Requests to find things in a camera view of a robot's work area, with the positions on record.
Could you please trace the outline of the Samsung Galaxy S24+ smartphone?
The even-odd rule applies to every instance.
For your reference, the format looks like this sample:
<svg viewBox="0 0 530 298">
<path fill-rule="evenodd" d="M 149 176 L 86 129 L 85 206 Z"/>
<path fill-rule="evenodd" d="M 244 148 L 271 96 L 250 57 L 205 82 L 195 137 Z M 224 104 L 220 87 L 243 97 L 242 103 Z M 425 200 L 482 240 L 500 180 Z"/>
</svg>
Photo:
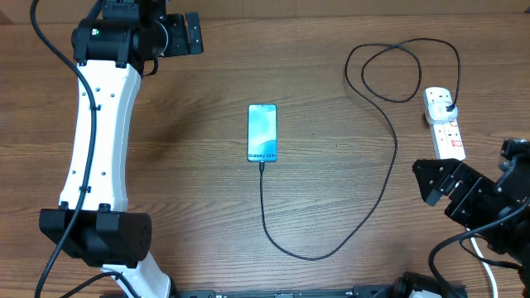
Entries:
<svg viewBox="0 0 530 298">
<path fill-rule="evenodd" d="M 250 162 L 277 160 L 277 105 L 274 103 L 248 106 L 247 159 Z"/>
</svg>

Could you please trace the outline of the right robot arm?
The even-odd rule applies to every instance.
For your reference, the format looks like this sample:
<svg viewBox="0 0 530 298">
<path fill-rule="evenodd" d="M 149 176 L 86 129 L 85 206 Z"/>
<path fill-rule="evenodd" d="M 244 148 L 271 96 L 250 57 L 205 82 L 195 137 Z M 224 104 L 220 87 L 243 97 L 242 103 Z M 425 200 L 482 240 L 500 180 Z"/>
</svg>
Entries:
<svg viewBox="0 0 530 298">
<path fill-rule="evenodd" d="M 432 278 L 408 272 L 390 287 L 387 297 L 412 297 L 419 290 L 440 297 L 463 297 L 464 288 L 451 285 L 434 261 L 442 248 L 473 237 L 482 238 L 490 250 L 507 253 L 514 261 L 493 261 L 472 253 L 474 258 L 517 271 L 524 287 L 529 288 L 529 142 L 506 139 L 500 156 L 503 174 L 496 181 L 457 159 L 414 162 L 412 171 L 422 200 L 434 206 L 441 197 L 448 197 L 445 215 L 467 230 L 431 250 L 428 266 Z"/>
</svg>

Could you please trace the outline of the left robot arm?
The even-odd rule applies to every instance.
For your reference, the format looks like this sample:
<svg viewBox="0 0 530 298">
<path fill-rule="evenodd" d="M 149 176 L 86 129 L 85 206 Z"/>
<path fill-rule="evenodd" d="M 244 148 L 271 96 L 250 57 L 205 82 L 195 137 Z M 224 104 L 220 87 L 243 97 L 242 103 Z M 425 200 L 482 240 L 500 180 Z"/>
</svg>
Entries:
<svg viewBox="0 0 530 298">
<path fill-rule="evenodd" d="M 112 277 L 127 297 L 175 297 L 157 265 L 149 214 L 128 210 L 126 160 L 133 105 L 147 62 L 204 50 L 197 12 L 170 14 L 163 1 L 98 1 L 73 30 L 66 64 L 79 106 L 69 174 L 40 230 L 65 253 Z"/>
</svg>

